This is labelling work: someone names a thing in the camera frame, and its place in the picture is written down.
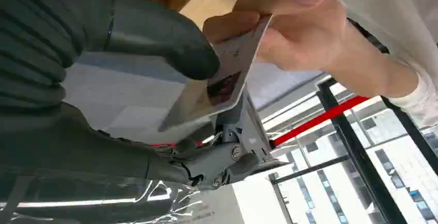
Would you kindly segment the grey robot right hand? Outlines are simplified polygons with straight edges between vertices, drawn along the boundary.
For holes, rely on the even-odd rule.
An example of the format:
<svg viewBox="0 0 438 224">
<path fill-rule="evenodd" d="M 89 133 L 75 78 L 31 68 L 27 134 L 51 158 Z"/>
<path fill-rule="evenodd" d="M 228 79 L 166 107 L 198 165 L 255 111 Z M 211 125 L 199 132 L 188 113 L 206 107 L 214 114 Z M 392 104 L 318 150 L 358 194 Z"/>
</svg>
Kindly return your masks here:
<svg viewBox="0 0 438 224">
<path fill-rule="evenodd" d="M 1 0 L 1 173 L 210 190 L 267 169 L 246 79 L 269 22 L 213 46 L 153 0 Z"/>
</svg>

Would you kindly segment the person's hand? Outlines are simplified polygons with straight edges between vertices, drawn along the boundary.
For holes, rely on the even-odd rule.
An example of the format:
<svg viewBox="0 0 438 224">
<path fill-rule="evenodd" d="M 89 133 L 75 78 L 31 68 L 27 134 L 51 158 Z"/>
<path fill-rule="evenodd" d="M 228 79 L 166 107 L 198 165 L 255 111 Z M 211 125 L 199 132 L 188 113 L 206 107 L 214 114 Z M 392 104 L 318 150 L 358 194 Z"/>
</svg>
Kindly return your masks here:
<svg viewBox="0 0 438 224">
<path fill-rule="evenodd" d="M 248 32 L 271 15 L 257 59 L 280 69 L 328 71 L 341 54 L 347 27 L 338 0 L 237 0 L 232 11 L 204 22 L 208 40 L 221 41 Z"/>
</svg>

